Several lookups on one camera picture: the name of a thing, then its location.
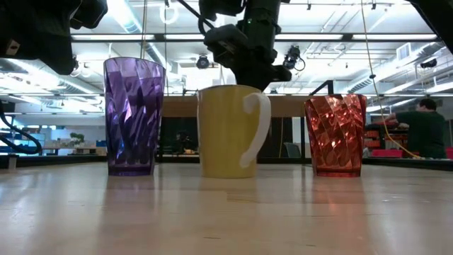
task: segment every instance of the chair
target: chair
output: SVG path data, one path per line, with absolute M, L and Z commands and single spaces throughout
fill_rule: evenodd
M 302 157 L 299 146 L 291 142 L 285 142 L 286 150 L 288 151 L 288 157 L 294 159 L 300 159 Z

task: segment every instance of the purple plastic cup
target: purple plastic cup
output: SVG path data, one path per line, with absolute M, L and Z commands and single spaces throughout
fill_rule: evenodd
M 165 78 L 160 64 L 145 59 L 116 57 L 104 62 L 109 175 L 153 174 Z

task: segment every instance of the ceiling duct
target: ceiling duct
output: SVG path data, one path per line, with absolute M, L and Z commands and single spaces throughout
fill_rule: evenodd
M 401 60 L 398 60 L 398 56 L 395 56 L 378 67 L 374 67 L 374 74 L 376 74 L 374 81 L 379 82 L 398 74 L 404 70 L 404 68 L 401 67 L 410 63 L 422 62 L 445 47 L 444 44 L 437 42 L 432 42 L 427 45 L 411 43 L 410 46 L 411 54 L 409 56 L 404 57 Z M 373 80 L 370 79 L 369 73 L 366 73 L 365 75 L 352 80 L 345 88 L 341 89 L 341 93 L 355 93 L 359 89 L 363 89 L 369 85 L 373 85 Z

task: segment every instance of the black mount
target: black mount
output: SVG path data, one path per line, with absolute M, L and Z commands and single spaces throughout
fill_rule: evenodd
M 190 10 L 184 0 L 178 0 L 198 16 L 199 24 L 211 29 L 205 33 L 204 44 L 214 55 L 214 61 L 230 68 L 236 83 L 263 91 L 271 82 L 290 81 L 291 72 L 282 65 L 273 66 L 277 57 L 275 36 L 281 32 L 277 24 L 280 4 L 289 0 L 200 0 L 201 15 Z M 214 28 L 205 17 L 215 21 L 216 13 L 235 16 L 245 8 L 244 19 L 236 25 Z

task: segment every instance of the yellow mug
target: yellow mug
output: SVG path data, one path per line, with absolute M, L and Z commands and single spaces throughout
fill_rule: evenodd
M 198 91 L 198 144 L 204 177 L 248 178 L 270 126 L 270 101 L 242 85 Z

